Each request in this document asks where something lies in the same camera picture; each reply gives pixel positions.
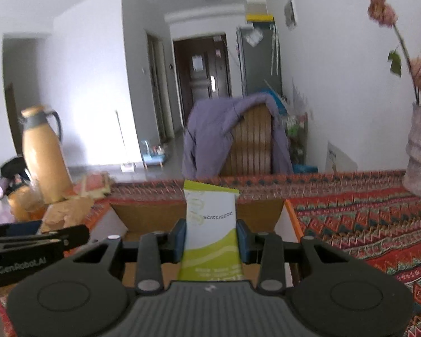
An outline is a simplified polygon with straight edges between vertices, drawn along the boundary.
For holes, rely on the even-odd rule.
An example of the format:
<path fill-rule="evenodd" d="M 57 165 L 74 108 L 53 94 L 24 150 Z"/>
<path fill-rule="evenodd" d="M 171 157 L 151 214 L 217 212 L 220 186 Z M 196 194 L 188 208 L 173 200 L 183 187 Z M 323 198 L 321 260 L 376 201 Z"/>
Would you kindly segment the green white snack packet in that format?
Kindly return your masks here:
<path fill-rule="evenodd" d="M 236 233 L 239 191 L 191 180 L 183 190 L 186 241 L 178 280 L 243 280 Z"/>

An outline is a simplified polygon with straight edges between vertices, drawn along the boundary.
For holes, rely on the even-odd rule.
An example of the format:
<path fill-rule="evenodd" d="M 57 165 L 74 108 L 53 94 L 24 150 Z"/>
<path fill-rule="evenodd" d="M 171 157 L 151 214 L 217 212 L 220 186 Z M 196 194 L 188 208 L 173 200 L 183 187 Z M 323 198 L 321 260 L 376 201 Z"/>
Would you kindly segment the orange cardboard box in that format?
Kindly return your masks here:
<path fill-rule="evenodd" d="M 204 210 L 218 210 L 224 215 L 233 214 L 227 220 L 213 220 Z M 142 235 L 154 231 L 168 231 L 180 218 L 186 219 L 186 258 L 178 264 L 162 264 L 164 285 L 172 281 L 238 281 L 256 283 L 259 265 L 248 265 L 239 258 L 236 221 L 241 219 L 255 231 L 272 231 L 283 240 L 298 241 L 290 216 L 280 201 L 260 201 L 241 205 L 218 205 L 204 203 L 200 210 L 196 202 L 192 211 L 186 203 L 156 203 L 149 205 L 105 205 L 93 212 L 86 225 L 90 229 L 90 242 L 101 241 L 109 235 L 122 236 L 124 240 L 136 241 Z"/>

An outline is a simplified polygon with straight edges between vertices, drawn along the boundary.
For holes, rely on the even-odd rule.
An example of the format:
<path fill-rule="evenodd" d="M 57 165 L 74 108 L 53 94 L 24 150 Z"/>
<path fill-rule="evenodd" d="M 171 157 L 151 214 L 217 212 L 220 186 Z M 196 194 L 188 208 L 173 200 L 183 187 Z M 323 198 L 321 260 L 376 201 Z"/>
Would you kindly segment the yellow thermos jug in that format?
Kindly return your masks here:
<path fill-rule="evenodd" d="M 21 115 L 22 153 L 30 175 L 45 203 L 61 202 L 72 187 L 61 148 L 61 119 L 56 111 L 47 111 L 44 106 L 31 106 Z"/>

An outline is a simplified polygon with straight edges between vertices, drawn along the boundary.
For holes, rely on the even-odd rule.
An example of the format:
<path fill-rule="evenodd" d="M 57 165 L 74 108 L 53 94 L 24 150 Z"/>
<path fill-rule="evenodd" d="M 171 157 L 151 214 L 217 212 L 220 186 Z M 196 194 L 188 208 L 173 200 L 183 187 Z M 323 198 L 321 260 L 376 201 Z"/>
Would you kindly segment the wooden chair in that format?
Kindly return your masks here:
<path fill-rule="evenodd" d="M 265 104 L 244 112 L 233 128 L 233 144 L 220 172 L 221 177 L 272 173 L 273 117 Z"/>

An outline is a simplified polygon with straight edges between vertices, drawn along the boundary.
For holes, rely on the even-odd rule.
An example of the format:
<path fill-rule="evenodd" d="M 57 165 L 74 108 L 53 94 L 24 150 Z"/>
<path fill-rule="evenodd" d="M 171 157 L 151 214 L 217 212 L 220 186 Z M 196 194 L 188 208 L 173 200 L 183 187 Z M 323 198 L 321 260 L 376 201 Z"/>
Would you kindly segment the patterned red tablecloth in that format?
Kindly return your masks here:
<path fill-rule="evenodd" d="M 5 316 L 16 336 L 421 336 L 421 198 L 402 177 L 212 179 L 239 191 L 237 205 L 285 205 L 298 241 L 281 237 L 281 294 L 259 293 L 257 278 L 175 280 L 140 294 L 141 238 L 109 235 L 9 284 Z M 93 208 L 186 203 L 184 182 L 117 183 Z"/>

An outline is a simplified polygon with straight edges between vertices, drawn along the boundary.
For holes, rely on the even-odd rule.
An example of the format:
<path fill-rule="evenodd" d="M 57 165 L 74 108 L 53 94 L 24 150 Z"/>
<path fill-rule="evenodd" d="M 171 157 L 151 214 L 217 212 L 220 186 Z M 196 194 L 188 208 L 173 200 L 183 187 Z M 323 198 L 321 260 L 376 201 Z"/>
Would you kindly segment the purple jacket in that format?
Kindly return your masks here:
<path fill-rule="evenodd" d="M 184 132 L 183 177 L 216 177 L 233 145 L 232 129 L 246 111 L 261 104 L 265 104 L 272 116 L 272 170 L 275 174 L 292 174 L 289 139 L 281 124 L 278 105 L 270 94 L 258 93 L 204 99 L 193 106 Z"/>

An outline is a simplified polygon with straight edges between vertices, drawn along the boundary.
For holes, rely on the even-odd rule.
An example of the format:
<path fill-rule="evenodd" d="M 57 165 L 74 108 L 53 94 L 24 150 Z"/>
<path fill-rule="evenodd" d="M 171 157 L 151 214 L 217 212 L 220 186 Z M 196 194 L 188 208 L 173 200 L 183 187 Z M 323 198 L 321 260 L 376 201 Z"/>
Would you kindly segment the dark entrance door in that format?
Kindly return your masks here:
<path fill-rule="evenodd" d="M 173 50 L 184 122 L 197 101 L 232 95 L 224 34 L 176 40 Z"/>

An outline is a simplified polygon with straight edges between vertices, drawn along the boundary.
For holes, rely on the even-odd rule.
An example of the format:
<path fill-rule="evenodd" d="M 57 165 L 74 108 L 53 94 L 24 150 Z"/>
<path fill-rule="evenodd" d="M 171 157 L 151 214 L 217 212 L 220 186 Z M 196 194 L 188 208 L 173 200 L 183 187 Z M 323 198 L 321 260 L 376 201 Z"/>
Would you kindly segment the grey refrigerator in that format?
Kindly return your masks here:
<path fill-rule="evenodd" d="M 274 22 L 237 29 L 244 96 L 270 90 L 283 96 L 279 36 Z"/>

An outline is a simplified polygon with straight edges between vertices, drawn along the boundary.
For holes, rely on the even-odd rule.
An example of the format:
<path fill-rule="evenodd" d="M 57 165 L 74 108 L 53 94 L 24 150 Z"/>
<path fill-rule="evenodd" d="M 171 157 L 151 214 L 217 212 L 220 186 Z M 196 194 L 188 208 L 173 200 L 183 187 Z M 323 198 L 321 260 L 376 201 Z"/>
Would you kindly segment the yellow box on fridge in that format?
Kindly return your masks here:
<path fill-rule="evenodd" d="M 271 23 L 274 16 L 269 14 L 246 14 L 246 21 L 252 23 Z"/>

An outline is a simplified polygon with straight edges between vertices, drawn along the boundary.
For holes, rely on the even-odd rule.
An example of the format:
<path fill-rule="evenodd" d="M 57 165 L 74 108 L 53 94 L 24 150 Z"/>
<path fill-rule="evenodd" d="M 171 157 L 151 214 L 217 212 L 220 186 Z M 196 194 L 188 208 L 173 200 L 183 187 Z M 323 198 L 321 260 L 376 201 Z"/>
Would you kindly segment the wall electrical panel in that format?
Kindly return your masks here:
<path fill-rule="evenodd" d="M 285 24 L 289 29 L 297 26 L 296 2 L 295 0 L 287 0 L 284 9 Z"/>

